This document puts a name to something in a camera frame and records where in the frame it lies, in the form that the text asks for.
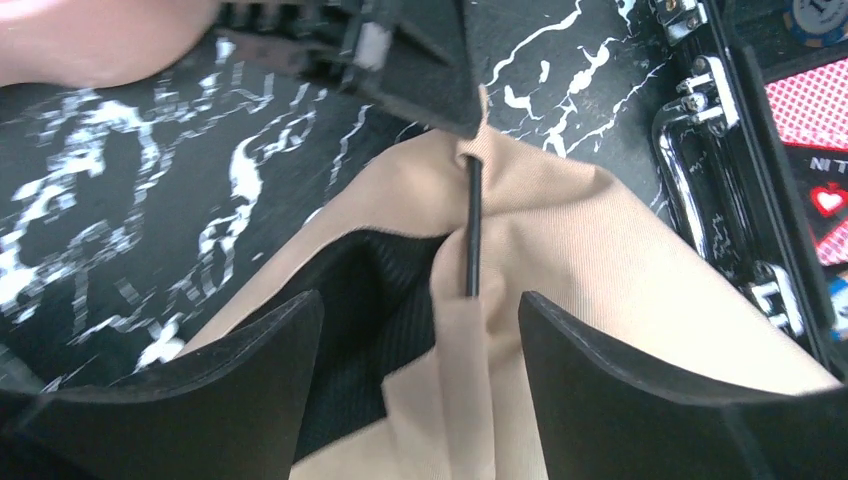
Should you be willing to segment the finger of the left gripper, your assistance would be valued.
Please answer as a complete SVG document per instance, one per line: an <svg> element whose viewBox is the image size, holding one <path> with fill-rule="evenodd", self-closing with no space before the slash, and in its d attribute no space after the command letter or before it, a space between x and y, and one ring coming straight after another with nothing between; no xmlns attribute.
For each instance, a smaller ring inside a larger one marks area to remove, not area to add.
<svg viewBox="0 0 848 480"><path fill-rule="evenodd" d="M237 59L464 139L483 113L465 1L232 1L216 33Z"/></svg>

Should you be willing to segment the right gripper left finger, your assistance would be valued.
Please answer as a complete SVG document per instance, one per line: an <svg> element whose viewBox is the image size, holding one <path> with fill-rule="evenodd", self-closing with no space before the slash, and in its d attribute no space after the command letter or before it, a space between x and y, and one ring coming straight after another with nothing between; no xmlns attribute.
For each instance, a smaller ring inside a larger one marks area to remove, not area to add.
<svg viewBox="0 0 848 480"><path fill-rule="evenodd" d="M285 479L317 353L314 291L109 387L1 395L5 479Z"/></svg>

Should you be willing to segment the black tent pole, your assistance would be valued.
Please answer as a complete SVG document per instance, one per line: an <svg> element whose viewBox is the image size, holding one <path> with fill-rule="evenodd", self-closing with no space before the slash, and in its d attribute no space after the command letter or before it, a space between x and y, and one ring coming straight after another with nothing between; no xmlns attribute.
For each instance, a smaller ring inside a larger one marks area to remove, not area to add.
<svg viewBox="0 0 848 480"><path fill-rule="evenodd" d="M482 162L466 155L469 195L466 243L466 296L478 297L480 292L481 222L482 222Z"/></svg>

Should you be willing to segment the tan fabric pet tent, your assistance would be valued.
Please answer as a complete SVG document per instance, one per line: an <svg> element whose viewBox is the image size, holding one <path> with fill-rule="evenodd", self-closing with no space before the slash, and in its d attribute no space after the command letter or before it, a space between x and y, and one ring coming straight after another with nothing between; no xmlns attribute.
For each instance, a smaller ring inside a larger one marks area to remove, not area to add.
<svg viewBox="0 0 848 480"><path fill-rule="evenodd" d="M608 171L482 125L377 156L200 329L210 345L320 261L435 240L434 344L386 415L296 479L843 479L847 390Z"/></svg>

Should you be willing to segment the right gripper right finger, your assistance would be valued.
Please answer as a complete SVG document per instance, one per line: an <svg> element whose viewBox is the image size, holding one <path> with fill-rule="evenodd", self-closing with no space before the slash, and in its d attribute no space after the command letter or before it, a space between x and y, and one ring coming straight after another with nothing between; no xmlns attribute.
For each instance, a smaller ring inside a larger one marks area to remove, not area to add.
<svg viewBox="0 0 848 480"><path fill-rule="evenodd" d="M679 368L537 292L518 322L552 479L843 479L847 390L770 393Z"/></svg>

